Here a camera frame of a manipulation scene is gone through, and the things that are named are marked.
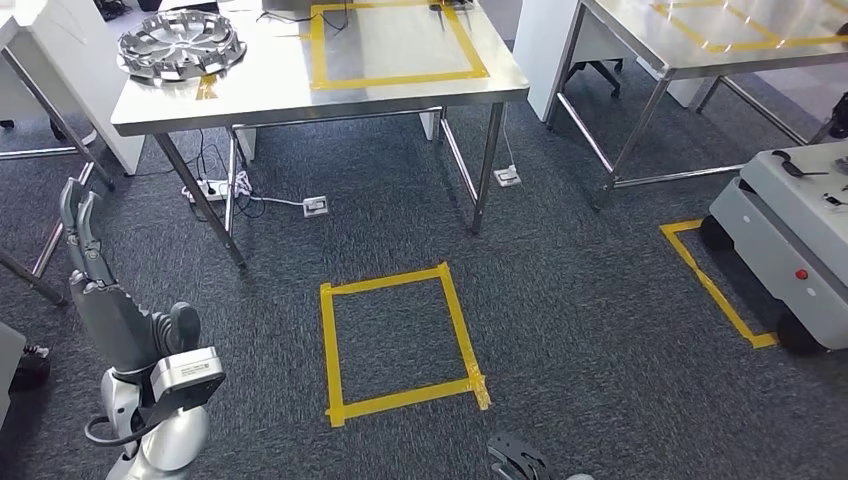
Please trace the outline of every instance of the white desk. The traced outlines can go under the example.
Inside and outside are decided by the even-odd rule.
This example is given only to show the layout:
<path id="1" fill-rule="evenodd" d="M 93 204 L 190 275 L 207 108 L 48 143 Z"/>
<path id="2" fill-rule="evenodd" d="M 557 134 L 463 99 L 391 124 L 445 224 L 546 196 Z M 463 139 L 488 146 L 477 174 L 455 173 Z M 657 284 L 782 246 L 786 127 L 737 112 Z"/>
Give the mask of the white desk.
<path id="1" fill-rule="evenodd" d="M 50 102 L 61 112 L 85 114 L 124 170 L 135 173 L 144 138 L 121 137 L 109 122 L 127 75 L 116 66 L 117 43 L 94 4 L 26 0 L 0 15 L 14 22 L 4 44 Z M 0 62 L 0 92 L 0 118 L 44 115 L 6 62 Z"/>

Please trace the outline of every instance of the yellow tape square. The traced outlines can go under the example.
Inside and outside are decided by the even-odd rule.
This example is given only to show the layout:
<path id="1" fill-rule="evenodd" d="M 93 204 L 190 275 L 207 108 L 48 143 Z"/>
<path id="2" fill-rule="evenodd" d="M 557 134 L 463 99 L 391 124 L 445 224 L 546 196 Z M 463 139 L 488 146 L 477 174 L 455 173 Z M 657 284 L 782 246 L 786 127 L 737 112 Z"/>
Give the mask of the yellow tape square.
<path id="1" fill-rule="evenodd" d="M 442 290 L 444 291 L 445 300 L 450 311 L 451 323 L 453 324 L 459 351 L 462 354 L 462 361 L 465 364 L 468 377 L 345 405 L 342 396 L 341 367 L 339 364 L 339 349 L 336 338 L 333 295 L 353 295 L 378 288 L 394 287 L 431 279 L 439 279 L 442 284 Z M 485 377 L 480 372 L 480 367 L 474 356 L 474 349 L 471 347 L 471 338 L 468 335 L 468 328 L 465 325 L 465 318 L 462 315 L 459 298 L 456 294 L 456 287 L 454 287 L 453 278 L 451 277 L 447 263 L 442 263 L 435 268 L 418 272 L 403 273 L 374 280 L 364 280 L 337 287 L 329 283 L 324 283 L 321 285 L 321 317 L 324 330 L 324 353 L 327 362 L 327 393 L 330 404 L 326 413 L 330 417 L 331 426 L 341 427 L 344 425 L 345 420 L 350 418 L 465 392 L 474 393 L 477 406 L 480 410 L 486 410 L 491 405 L 489 392 L 486 390 Z"/>
<path id="2" fill-rule="evenodd" d="M 830 5 L 831 7 L 840 10 L 843 13 L 848 12 L 848 8 L 846 8 L 836 0 L 822 0 L 822 3 L 824 5 Z M 694 42 L 700 48 L 710 53 L 718 54 L 726 52 L 745 52 L 753 50 L 768 50 L 774 48 L 790 48 L 810 45 L 821 45 L 828 43 L 848 42 L 848 35 L 825 35 L 820 37 L 782 38 L 780 35 L 770 31 L 766 26 L 757 22 L 749 14 L 734 7 L 729 1 L 726 0 L 692 0 L 685 2 L 654 3 L 651 4 L 651 8 L 653 8 L 654 11 L 658 14 L 665 17 L 687 38 L 692 40 L 692 42 Z M 753 29 L 757 34 L 759 34 L 763 38 L 763 40 L 755 42 L 734 43 L 712 42 L 711 39 L 704 37 L 704 35 L 698 31 L 697 26 L 693 26 L 685 22 L 679 16 L 675 16 L 672 13 L 674 10 L 679 11 L 680 9 L 691 8 L 711 8 L 720 9 L 721 12 L 727 12 L 733 15 L 734 17 L 738 18 L 742 25 Z M 779 4 L 777 4 L 777 2 L 775 2 L 774 8 L 783 7 L 781 7 Z"/>
<path id="3" fill-rule="evenodd" d="M 660 230 L 662 230 L 663 235 L 668 239 L 671 246 L 675 251 L 680 255 L 680 258 L 689 265 L 689 268 L 695 273 L 695 276 L 698 277 L 698 281 L 701 282 L 701 285 L 707 290 L 713 300 L 715 300 L 716 304 L 719 306 L 722 312 L 727 316 L 727 319 L 730 320 L 730 323 L 736 328 L 736 331 L 742 335 L 743 338 L 751 342 L 751 346 L 755 349 L 771 347 L 777 345 L 777 335 L 773 332 L 755 334 L 748 328 L 748 325 L 742 320 L 730 302 L 727 300 L 727 297 L 721 293 L 718 286 L 716 286 L 715 282 L 712 281 L 710 277 L 701 270 L 701 267 L 698 266 L 698 263 L 695 261 L 695 257 L 689 253 L 689 250 L 683 245 L 683 242 L 680 241 L 680 238 L 677 236 L 680 232 L 685 232 L 688 230 L 695 230 L 701 226 L 702 220 L 690 220 L 686 222 L 680 223 L 672 223 L 668 225 L 661 225 Z"/>
<path id="4" fill-rule="evenodd" d="M 425 73 L 419 75 L 403 75 L 393 77 L 356 78 L 345 80 L 331 80 L 327 73 L 327 48 L 324 37 L 324 12 L 333 10 L 357 10 L 381 7 L 421 7 L 437 4 L 441 6 L 442 14 L 456 37 L 459 46 L 465 55 L 469 70 L 459 72 Z M 371 3 L 347 3 L 326 4 L 312 6 L 312 21 L 310 23 L 312 39 L 312 82 L 313 90 L 330 89 L 357 89 L 368 87 L 381 87 L 388 85 L 404 85 L 412 83 L 441 82 L 447 80 L 467 80 L 472 78 L 486 78 L 489 71 L 483 64 L 483 60 L 477 54 L 474 44 L 465 32 L 456 11 L 450 5 L 441 5 L 440 0 L 391 0 L 385 2 Z"/>

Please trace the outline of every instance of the robotic hand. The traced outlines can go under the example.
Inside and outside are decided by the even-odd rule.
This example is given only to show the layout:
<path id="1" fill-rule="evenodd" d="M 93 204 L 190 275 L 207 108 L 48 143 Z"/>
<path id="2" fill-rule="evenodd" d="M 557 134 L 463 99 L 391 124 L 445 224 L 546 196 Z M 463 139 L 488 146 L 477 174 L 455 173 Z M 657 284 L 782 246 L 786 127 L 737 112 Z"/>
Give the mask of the robotic hand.
<path id="1" fill-rule="evenodd" d="M 89 421 L 85 435 L 98 446 L 123 447 L 108 480 L 183 479 L 206 440 L 203 405 L 225 374 L 214 347 L 198 348 L 194 308 L 180 302 L 170 313 L 150 313 L 118 284 L 91 231 L 97 199 L 94 192 L 83 199 L 75 179 L 68 179 L 60 199 L 76 269 L 71 294 L 98 352 L 112 365 L 100 381 L 106 415 Z M 117 438 L 97 436 L 92 427 L 101 423 Z"/>

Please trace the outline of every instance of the gray carpet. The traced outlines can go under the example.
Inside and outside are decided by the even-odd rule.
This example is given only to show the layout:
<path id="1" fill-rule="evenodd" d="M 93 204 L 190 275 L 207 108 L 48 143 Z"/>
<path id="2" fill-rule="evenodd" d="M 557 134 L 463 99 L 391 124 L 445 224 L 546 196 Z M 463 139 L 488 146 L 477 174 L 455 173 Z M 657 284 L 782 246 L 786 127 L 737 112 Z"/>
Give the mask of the gray carpet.
<path id="1" fill-rule="evenodd" d="M 609 152 L 653 85 L 632 63 L 621 78 L 619 100 L 591 71 L 567 88 Z M 816 129 L 769 87 L 741 81 L 799 128 Z M 487 113 L 450 113 L 474 170 Z M 479 236 L 466 229 L 469 204 L 449 152 L 424 140 L 414 116 L 262 131 L 254 185 L 282 198 L 326 195 L 331 215 L 307 220 L 269 205 L 261 218 L 237 217 L 250 265 L 243 276 L 178 196 L 175 175 L 118 178 L 98 225 L 115 272 L 143 305 L 196 305 L 203 342 L 227 369 L 194 478 L 494 478 L 485 442 L 498 431 L 545 452 L 556 478 L 845 478 L 848 357 L 753 350 L 659 230 L 702 216 L 729 177 L 620 191 L 596 213 L 587 197 L 602 169 L 566 115 L 550 133 L 526 104 L 512 104 L 507 129 L 524 183 L 493 188 Z M 28 134 L 0 140 L 15 146 Z M 223 146 L 221 132 L 207 137 Z M 198 134 L 177 143 L 193 157 Z M 785 146 L 725 89 L 703 116 L 667 98 L 627 173 L 738 163 Z M 497 165 L 508 163 L 501 145 Z M 35 258 L 63 177 L 78 167 L 76 159 L 0 164 L 6 248 Z M 140 172 L 163 169 L 148 140 Z M 330 428 L 320 284 L 442 261 L 492 407 L 481 412 L 463 394 Z M 47 280 L 63 286 L 69 270 L 60 251 Z M 82 425 L 100 412 L 107 366 L 73 309 L 49 306 L 5 271 L 0 282 L 3 321 L 51 345 L 54 368 L 44 390 L 14 398 L 0 430 L 0 476 L 102 478 L 118 451 L 88 445 Z M 433 284 L 345 297 L 336 309 L 346 401 L 461 375 Z"/>

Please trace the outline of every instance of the metal table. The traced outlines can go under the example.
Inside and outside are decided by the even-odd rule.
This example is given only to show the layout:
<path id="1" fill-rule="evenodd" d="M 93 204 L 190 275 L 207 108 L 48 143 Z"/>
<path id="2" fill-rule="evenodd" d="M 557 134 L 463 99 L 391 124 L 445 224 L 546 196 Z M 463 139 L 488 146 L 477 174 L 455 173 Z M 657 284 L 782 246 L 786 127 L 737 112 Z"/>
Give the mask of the metal table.
<path id="1" fill-rule="evenodd" d="M 225 127 L 229 180 L 246 160 L 238 130 L 409 113 L 432 115 L 435 137 L 447 138 L 474 203 L 478 231 L 492 175 L 504 102 L 524 100 L 529 85 L 479 6 L 438 7 L 438 0 L 313 5 L 311 12 L 272 12 L 261 2 L 221 3 L 239 37 L 243 60 L 223 75 L 176 84 L 128 81 L 112 116 L 122 135 L 152 134 L 235 262 L 233 204 L 222 223 L 199 191 L 168 132 Z M 346 28 L 337 32 L 330 23 Z M 447 107 L 492 104 L 483 167 L 475 185 L 451 132 Z"/>
<path id="2" fill-rule="evenodd" d="M 20 26 L 15 21 L 14 14 L 15 11 L 13 10 L 0 10 L 0 56 L 3 60 L 9 63 L 9 66 L 12 70 L 14 70 L 21 82 L 26 85 L 33 97 L 35 97 L 38 103 L 41 104 L 41 107 L 44 108 L 44 111 L 48 114 L 50 119 L 53 120 L 53 123 L 55 123 L 59 130 L 65 134 L 72 146 L 26 150 L 20 152 L 2 152 L 0 153 L 0 161 L 64 157 L 69 154 L 79 154 L 83 157 L 86 163 L 77 179 L 85 185 L 88 183 L 92 170 L 95 170 L 109 190 L 114 190 L 115 186 L 112 183 L 112 179 L 103 169 L 103 166 L 100 165 L 100 162 L 94 158 L 88 150 L 88 147 L 83 144 L 79 135 L 77 135 L 76 132 L 70 128 L 64 118 L 62 118 L 62 115 L 56 107 L 53 106 L 50 100 L 47 99 L 38 85 L 36 85 L 35 81 L 26 72 L 18 59 L 15 58 L 15 55 L 12 54 L 11 50 L 6 48 L 8 43 L 11 42 L 15 35 L 20 31 Z M 29 283 L 35 290 L 56 305 L 64 305 L 66 303 L 64 297 L 61 293 L 42 280 L 41 277 L 44 275 L 44 270 L 47 268 L 47 263 L 50 261 L 50 257 L 52 257 L 53 252 L 56 251 L 59 240 L 62 238 L 62 232 L 62 222 L 57 221 L 56 225 L 53 227 L 47 244 L 42 249 L 41 254 L 38 256 L 38 260 L 35 262 L 35 266 L 31 270 L 15 260 L 9 252 L 0 248 L 0 265 L 6 267 L 23 281 Z"/>
<path id="3" fill-rule="evenodd" d="M 845 0 L 580 0 L 557 84 L 557 100 L 575 121 L 607 171 L 607 180 L 594 206 L 601 208 L 615 188 L 645 185 L 739 170 L 729 167 L 670 173 L 624 180 L 622 167 L 629 159 L 671 80 L 716 77 L 697 111 L 701 112 L 719 83 L 754 107 L 799 144 L 817 143 L 831 122 L 809 141 L 795 133 L 726 75 L 848 61 L 848 33 L 837 35 L 848 18 Z M 577 111 L 562 93 L 563 71 L 572 63 L 580 26 L 594 15 L 622 43 L 660 74 L 627 142 L 612 162 L 598 145 Z M 553 115 L 548 126 L 553 124 Z"/>

